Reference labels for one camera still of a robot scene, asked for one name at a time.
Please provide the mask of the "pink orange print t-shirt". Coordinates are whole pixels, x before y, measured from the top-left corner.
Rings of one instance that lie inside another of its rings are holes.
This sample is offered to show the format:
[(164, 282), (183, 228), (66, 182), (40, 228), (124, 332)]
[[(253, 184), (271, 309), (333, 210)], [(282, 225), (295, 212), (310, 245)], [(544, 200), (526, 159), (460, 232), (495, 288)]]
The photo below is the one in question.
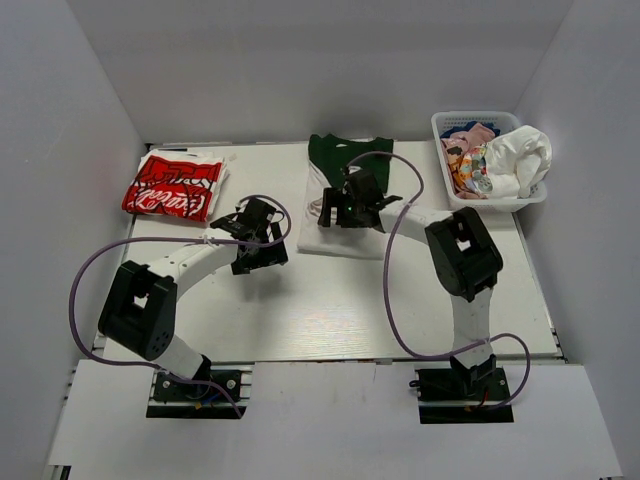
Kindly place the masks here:
[(488, 144), (495, 138), (493, 132), (482, 125), (476, 125), (470, 131), (465, 126), (461, 131), (440, 138), (454, 193), (458, 198), (486, 199), (492, 192), (485, 156)]

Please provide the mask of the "white colourful print t-shirt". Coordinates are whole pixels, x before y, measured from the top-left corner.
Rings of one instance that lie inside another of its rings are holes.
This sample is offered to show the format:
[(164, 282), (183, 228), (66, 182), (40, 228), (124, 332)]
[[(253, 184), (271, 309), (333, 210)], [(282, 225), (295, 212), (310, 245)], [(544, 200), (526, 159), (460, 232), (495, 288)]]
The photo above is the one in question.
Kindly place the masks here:
[(552, 146), (542, 131), (524, 125), (492, 140), (485, 156), (493, 190), (486, 199), (520, 199), (543, 180), (552, 163)]

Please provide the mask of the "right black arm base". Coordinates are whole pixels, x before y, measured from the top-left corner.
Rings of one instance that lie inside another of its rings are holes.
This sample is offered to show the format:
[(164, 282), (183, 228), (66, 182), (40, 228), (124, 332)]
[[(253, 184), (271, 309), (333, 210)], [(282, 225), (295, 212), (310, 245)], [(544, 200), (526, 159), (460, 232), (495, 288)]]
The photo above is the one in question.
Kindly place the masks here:
[(513, 423), (510, 405), (495, 405), (510, 397), (503, 368), (480, 381), (470, 392), (451, 369), (428, 368), (415, 371), (409, 389), (417, 395), (423, 425), (463, 425)]

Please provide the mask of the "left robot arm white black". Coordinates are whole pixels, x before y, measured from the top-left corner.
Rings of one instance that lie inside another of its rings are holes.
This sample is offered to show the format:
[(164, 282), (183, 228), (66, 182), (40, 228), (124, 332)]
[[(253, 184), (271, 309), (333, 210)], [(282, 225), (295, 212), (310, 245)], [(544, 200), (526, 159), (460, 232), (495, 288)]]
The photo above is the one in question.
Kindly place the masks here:
[(249, 196), (232, 214), (214, 220), (196, 239), (146, 264), (132, 260), (117, 270), (98, 322), (98, 331), (189, 384), (210, 379), (211, 361), (175, 333), (179, 299), (220, 269), (247, 275), (288, 261), (286, 233), (274, 220), (288, 218), (283, 205), (264, 195)]

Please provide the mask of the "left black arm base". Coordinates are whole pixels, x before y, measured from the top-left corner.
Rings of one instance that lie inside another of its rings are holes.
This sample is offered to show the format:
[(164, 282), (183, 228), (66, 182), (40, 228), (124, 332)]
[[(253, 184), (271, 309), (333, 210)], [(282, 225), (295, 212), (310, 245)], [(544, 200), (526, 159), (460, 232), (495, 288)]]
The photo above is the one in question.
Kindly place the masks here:
[[(228, 364), (211, 367), (211, 381), (220, 385), (241, 414), (248, 406), (253, 365)], [(151, 384), (146, 417), (150, 419), (239, 420), (240, 416), (216, 388), (175, 382), (156, 373)]]

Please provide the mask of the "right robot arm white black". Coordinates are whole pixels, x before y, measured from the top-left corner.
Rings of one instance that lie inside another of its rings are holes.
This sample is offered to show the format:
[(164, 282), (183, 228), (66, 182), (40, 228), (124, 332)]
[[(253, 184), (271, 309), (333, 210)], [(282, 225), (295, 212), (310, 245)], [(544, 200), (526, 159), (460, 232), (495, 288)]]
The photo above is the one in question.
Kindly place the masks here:
[[(383, 301), (392, 333), (405, 352), (423, 361), (447, 359), (452, 369), (473, 381), (495, 370), (489, 310), (503, 259), (476, 210), (434, 210), (416, 205), (413, 198), (386, 196), (373, 173), (358, 170), (348, 173), (341, 187), (324, 189), (318, 225), (368, 228), (388, 235)], [(420, 355), (401, 339), (389, 292), (391, 249), (398, 235), (429, 247), (436, 277), (450, 295), (454, 344), (449, 353)]]

